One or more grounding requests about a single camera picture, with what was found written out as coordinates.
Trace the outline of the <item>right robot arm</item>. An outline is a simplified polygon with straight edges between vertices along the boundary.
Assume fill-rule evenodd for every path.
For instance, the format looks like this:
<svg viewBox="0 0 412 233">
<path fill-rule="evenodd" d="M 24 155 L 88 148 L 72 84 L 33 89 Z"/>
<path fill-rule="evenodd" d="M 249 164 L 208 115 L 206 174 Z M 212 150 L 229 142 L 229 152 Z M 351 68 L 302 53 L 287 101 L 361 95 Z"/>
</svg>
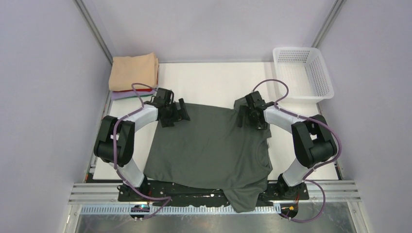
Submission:
<svg viewBox="0 0 412 233">
<path fill-rule="evenodd" d="M 302 189 L 304 179 L 316 165 L 328 161 L 338 152 L 338 147 L 322 115 L 300 116 L 282 109 L 278 104 L 265 102 L 258 91 L 235 101 L 238 127 L 247 125 L 266 130 L 278 126 L 292 135 L 295 159 L 288 169 L 278 176 L 275 192 L 282 199 L 290 199 Z"/>
</svg>

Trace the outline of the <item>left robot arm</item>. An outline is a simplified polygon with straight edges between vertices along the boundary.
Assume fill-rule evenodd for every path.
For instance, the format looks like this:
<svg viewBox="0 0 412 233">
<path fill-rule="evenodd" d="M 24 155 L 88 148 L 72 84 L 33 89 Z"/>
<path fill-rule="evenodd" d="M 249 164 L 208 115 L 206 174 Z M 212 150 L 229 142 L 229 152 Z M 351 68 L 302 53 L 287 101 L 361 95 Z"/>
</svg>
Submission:
<svg viewBox="0 0 412 233">
<path fill-rule="evenodd" d="M 147 180 L 133 160 L 135 133 L 146 125 L 159 122 L 163 128 L 190 117 L 183 98 L 174 99 L 174 92 L 157 88 L 150 100 L 137 96 L 140 107 L 122 116 L 105 116 L 101 120 L 94 145 L 94 155 L 110 164 L 123 183 L 147 198 L 139 188 Z"/>
</svg>

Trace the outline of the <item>dark grey t-shirt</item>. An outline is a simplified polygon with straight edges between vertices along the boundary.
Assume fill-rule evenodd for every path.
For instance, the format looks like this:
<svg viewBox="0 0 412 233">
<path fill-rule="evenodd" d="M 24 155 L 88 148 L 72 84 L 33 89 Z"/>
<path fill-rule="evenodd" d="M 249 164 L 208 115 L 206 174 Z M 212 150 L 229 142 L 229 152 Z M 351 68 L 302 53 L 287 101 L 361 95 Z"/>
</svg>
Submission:
<svg viewBox="0 0 412 233">
<path fill-rule="evenodd" d="M 187 103 L 189 121 L 157 126 L 144 174 L 151 179 L 193 188 L 220 189 L 233 209 L 255 209 L 267 188 L 272 164 L 270 130 L 238 126 L 245 98 L 232 109 Z"/>
</svg>

